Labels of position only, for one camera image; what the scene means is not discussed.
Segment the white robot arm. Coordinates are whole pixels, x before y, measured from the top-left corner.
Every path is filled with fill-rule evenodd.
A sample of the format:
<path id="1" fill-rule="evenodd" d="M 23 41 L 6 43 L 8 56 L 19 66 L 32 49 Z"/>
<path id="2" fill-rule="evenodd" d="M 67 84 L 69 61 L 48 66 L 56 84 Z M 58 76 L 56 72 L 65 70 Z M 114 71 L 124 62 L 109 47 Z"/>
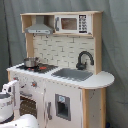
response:
<path id="1" fill-rule="evenodd" d="M 4 84 L 0 92 L 0 128 L 39 128 L 37 119 L 31 114 L 14 119 L 14 111 L 19 108 L 19 82 L 13 80 Z"/>

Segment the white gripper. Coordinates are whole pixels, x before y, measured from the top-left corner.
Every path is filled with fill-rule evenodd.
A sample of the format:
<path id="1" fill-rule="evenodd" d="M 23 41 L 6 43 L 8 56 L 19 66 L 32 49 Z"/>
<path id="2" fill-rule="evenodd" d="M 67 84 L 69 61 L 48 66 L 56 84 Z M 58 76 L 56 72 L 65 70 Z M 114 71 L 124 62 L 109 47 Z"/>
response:
<path id="1" fill-rule="evenodd" d="M 3 92 L 9 93 L 12 97 L 13 109 L 18 110 L 20 108 L 20 89 L 19 82 L 17 80 L 10 81 L 3 85 Z"/>

